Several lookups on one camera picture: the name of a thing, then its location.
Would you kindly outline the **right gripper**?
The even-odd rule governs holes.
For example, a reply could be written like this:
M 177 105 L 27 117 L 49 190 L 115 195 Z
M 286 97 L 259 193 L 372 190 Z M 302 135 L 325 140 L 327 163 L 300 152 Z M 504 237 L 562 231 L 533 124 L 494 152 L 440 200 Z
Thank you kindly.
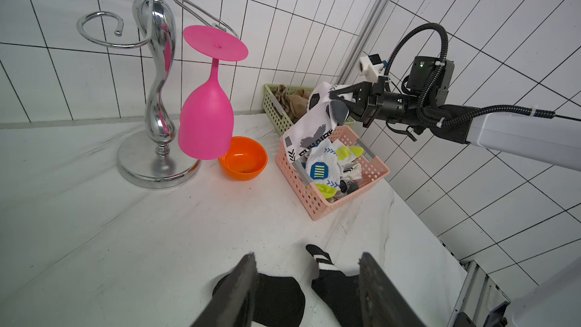
M 389 73 L 401 49 L 411 38 L 432 30 L 440 37 L 437 57 L 417 56 L 410 73 L 402 80 L 399 91 L 389 89 Z M 466 143 L 468 129 L 479 116 L 475 107 L 445 104 L 455 65 L 447 58 L 449 38 L 440 24 L 422 24 L 407 33 L 391 52 L 384 65 L 384 75 L 375 83 L 363 81 L 351 86 L 336 85 L 329 92 L 333 100 L 367 100 L 365 104 L 344 101 L 349 116 L 357 122 L 369 123 L 376 119 L 385 121 L 388 127 L 404 124 L 398 133 L 412 141 L 416 135 L 430 130 L 435 136 L 451 142 Z

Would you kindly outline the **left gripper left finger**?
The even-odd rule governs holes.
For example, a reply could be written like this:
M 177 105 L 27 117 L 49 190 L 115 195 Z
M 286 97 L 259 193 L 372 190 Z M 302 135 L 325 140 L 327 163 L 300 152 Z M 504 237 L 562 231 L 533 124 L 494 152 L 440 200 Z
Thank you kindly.
M 251 326 L 257 280 L 254 253 L 246 254 L 226 277 L 191 327 Z

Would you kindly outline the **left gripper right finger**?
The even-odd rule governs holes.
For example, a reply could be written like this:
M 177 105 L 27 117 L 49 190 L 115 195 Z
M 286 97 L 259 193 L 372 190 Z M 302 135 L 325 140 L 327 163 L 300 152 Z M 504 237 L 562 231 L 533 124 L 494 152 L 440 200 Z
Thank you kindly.
M 425 326 L 368 252 L 359 259 L 359 296 L 364 326 Z

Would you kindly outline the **black sock white stripes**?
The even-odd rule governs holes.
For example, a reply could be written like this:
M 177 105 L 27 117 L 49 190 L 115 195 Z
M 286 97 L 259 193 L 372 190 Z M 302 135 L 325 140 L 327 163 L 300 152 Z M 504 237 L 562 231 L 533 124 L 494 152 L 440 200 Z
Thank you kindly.
M 359 276 L 347 276 L 319 246 L 307 245 L 305 249 L 319 268 L 319 276 L 311 282 L 312 290 L 331 309 L 341 326 L 363 326 Z

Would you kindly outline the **black white sock pile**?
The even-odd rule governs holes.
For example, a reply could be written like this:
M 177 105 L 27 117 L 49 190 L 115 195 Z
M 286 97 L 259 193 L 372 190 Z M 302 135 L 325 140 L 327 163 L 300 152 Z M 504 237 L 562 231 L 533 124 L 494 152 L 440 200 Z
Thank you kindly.
M 257 275 L 254 293 L 254 311 L 250 312 L 245 300 L 237 315 L 228 314 L 224 322 L 225 308 L 205 317 L 199 326 L 299 326 L 304 317 L 305 295 L 297 280 L 291 276 Z

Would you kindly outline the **tan beige sock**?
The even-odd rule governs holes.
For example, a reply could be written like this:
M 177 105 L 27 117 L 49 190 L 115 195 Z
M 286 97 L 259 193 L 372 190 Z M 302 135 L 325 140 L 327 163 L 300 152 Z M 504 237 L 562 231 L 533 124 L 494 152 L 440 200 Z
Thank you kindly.
M 290 93 L 290 88 L 279 85 L 273 90 L 277 102 L 294 124 L 307 113 L 311 91 L 299 88 Z

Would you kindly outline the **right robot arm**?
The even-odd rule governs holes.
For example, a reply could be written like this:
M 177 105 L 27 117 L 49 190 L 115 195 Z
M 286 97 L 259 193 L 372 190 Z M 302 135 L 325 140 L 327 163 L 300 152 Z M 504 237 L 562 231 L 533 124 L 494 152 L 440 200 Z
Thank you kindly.
M 399 51 L 413 36 L 433 30 L 440 37 L 437 57 L 417 56 L 400 89 L 391 90 L 389 73 Z M 427 23 L 406 34 L 388 61 L 364 56 L 359 69 L 365 81 L 330 92 L 344 112 L 369 127 L 384 121 L 389 130 L 416 141 L 425 130 L 463 145 L 514 154 L 570 170 L 580 169 L 580 121 L 553 111 L 512 104 L 468 107 L 446 104 L 454 63 L 448 59 L 445 28 Z M 580 260 L 543 282 L 529 294 L 497 307 L 488 326 L 578 326 L 580 324 Z

